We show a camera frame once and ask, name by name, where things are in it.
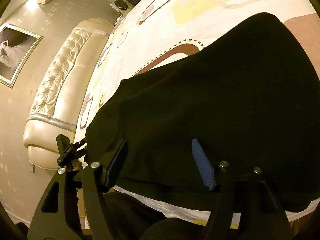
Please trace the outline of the cream tufted leather headboard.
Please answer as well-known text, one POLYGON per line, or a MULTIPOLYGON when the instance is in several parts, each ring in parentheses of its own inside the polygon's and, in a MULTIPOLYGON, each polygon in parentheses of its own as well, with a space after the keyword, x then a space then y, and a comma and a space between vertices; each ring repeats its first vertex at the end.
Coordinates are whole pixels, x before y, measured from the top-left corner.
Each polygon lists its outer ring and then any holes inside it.
POLYGON ((101 18, 81 21, 53 58, 24 129, 23 143, 33 165, 46 170, 59 167, 56 137, 74 139, 87 86, 112 29, 101 18))

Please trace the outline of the patterned white bed sheet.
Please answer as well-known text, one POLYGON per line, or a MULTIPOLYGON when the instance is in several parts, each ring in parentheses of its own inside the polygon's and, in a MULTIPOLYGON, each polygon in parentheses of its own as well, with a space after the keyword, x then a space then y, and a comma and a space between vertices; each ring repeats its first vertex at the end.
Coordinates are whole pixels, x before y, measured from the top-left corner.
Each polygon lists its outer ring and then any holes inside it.
POLYGON ((122 79, 195 54, 258 12, 276 15, 319 68, 319 17, 308 0, 141 0, 95 53, 76 139, 122 79))

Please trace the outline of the black studded pants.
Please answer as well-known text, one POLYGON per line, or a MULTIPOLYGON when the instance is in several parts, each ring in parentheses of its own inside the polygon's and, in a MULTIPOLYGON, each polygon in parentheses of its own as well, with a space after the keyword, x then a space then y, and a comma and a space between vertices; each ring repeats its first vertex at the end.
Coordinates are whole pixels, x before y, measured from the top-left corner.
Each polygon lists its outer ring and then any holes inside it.
POLYGON ((276 16, 244 20, 202 51, 120 82, 86 129, 85 161, 127 141, 118 187, 208 211, 191 143, 214 168, 255 167, 286 211, 319 198, 319 78, 276 16))

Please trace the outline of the small white desk fan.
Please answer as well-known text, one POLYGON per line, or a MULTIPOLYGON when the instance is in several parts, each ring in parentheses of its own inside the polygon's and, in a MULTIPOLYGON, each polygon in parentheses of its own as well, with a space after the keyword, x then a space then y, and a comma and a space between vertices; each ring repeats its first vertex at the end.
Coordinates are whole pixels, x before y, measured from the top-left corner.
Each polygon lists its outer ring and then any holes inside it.
POLYGON ((115 0, 110 4, 110 6, 117 12, 127 11, 129 9, 128 4, 124 0, 115 0))

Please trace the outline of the framed wall photograph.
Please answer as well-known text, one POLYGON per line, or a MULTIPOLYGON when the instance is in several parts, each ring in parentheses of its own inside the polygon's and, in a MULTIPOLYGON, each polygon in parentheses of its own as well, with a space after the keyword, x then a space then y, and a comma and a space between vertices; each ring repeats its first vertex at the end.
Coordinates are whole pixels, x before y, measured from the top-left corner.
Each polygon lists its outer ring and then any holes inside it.
POLYGON ((18 26, 1 26, 1 83, 12 88, 30 54, 43 37, 18 26))

